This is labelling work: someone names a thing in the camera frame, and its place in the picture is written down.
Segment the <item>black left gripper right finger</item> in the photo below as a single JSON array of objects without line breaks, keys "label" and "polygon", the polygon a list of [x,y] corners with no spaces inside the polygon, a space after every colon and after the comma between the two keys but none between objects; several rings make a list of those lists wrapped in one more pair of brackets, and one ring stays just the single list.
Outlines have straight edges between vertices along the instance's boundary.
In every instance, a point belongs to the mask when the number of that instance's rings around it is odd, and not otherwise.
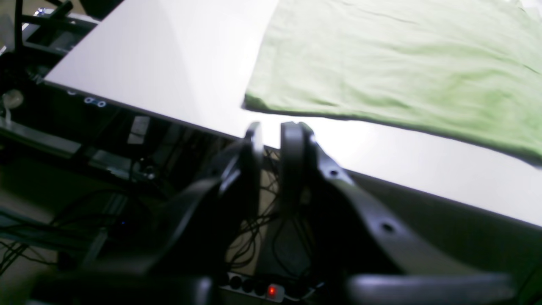
[{"label": "black left gripper right finger", "polygon": [[326,305],[509,305],[508,274],[485,273],[426,241],[320,147],[305,123],[280,131],[282,199],[306,201]]}]

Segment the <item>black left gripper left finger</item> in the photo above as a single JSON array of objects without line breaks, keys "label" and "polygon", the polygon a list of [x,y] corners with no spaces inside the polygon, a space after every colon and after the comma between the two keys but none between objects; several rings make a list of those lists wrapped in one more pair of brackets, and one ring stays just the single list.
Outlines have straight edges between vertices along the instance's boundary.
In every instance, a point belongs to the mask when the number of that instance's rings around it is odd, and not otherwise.
[{"label": "black left gripper left finger", "polygon": [[222,305],[218,280],[245,218],[257,216],[263,162],[254,122],[170,199],[140,236],[73,272],[39,281],[36,305]]}]

